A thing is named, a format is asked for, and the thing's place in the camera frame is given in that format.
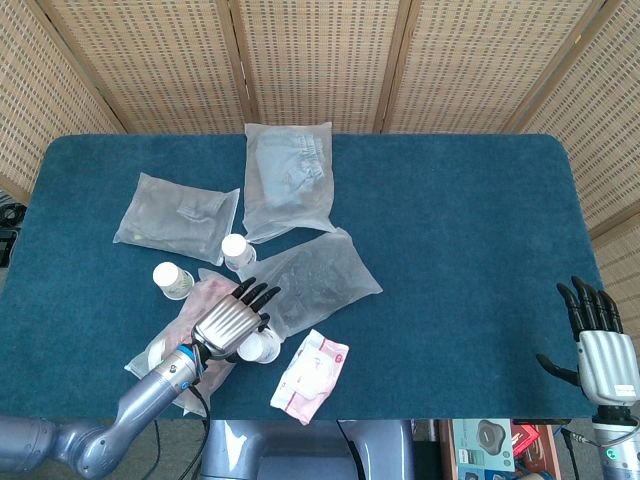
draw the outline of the blue tablecloth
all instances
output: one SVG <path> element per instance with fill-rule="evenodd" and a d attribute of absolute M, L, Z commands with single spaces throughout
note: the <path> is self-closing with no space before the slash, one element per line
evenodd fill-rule
<path fill-rule="evenodd" d="M 180 309 L 151 281 L 174 261 L 113 234 L 138 175 L 229 191 L 242 135 L 82 135 L 50 146 L 0 303 L 0 411 L 109 417 L 134 382 L 123 366 Z M 351 347 L 316 418 L 579 417 L 579 389 L 534 358 L 576 363 L 558 281 L 598 271 L 567 156 L 542 135 L 335 135 L 331 220 L 384 288 L 317 329 Z M 243 232 L 242 201 L 235 231 Z M 260 258 L 310 240 L 295 229 Z M 230 272 L 224 272 L 234 278 Z M 239 365 L 213 397 L 228 419 L 269 407 L 305 333 L 272 364 Z M 165 415 L 179 417 L 171 407 Z"/>

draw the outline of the table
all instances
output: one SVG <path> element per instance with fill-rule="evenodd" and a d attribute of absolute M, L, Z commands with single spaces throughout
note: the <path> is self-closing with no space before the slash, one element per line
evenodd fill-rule
<path fill-rule="evenodd" d="M 49 147 L 0 299 L 0 407 L 104 418 L 135 378 L 123 366 L 179 311 L 151 281 L 173 261 L 111 240 L 144 171 L 218 191 L 242 187 L 242 135 L 80 135 Z M 331 219 L 384 288 L 317 325 L 351 347 L 318 419 L 589 416 L 543 372 L 576 364 L 558 281 L 599 284 L 571 170 L 544 135 L 335 135 Z M 234 231 L 243 232 L 242 200 Z M 315 238 L 295 229 L 260 258 Z M 231 272 L 225 274 L 234 278 Z M 305 333 L 272 364 L 239 365 L 213 397 L 227 419 L 269 407 Z M 180 417 L 176 407 L 169 417 Z"/>

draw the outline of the pink item in bag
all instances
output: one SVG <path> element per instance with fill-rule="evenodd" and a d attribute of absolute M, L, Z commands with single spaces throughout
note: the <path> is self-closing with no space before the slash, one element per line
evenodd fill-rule
<path fill-rule="evenodd" d="M 349 347 L 311 330 L 282 374 L 271 406 L 307 425 L 336 386 Z"/>

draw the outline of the robotic hand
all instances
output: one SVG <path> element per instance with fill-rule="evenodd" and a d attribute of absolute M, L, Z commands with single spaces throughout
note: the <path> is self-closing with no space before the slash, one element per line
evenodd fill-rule
<path fill-rule="evenodd" d="M 140 432 L 197 383 L 207 360 L 229 359 L 251 333 L 266 328 L 269 315 L 258 312 L 280 288 L 258 297 L 267 284 L 247 292 L 255 280 L 249 278 L 220 300 L 194 325 L 193 343 L 179 346 L 124 394 L 110 427 L 0 416 L 0 472 L 28 472 L 51 457 L 83 478 L 111 473 Z"/>
<path fill-rule="evenodd" d="M 573 440 L 599 448 L 605 480 L 640 479 L 640 420 L 629 410 L 640 395 L 635 349 L 623 332 L 611 297 L 578 277 L 571 281 L 577 298 L 566 285 L 559 283 L 557 288 L 569 313 L 578 350 L 578 371 L 561 368 L 542 354 L 536 358 L 548 373 L 582 388 L 584 395 L 598 406 L 593 417 L 595 442 L 567 433 Z"/>

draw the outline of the white label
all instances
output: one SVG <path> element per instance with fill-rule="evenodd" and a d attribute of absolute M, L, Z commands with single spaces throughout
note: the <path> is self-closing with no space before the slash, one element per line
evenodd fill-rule
<path fill-rule="evenodd" d="M 469 463 L 469 452 L 464 448 L 458 450 L 458 457 L 460 463 Z"/>
<path fill-rule="evenodd" d="M 618 397 L 635 397 L 636 389 L 633 385 L 614 385 Z"/>

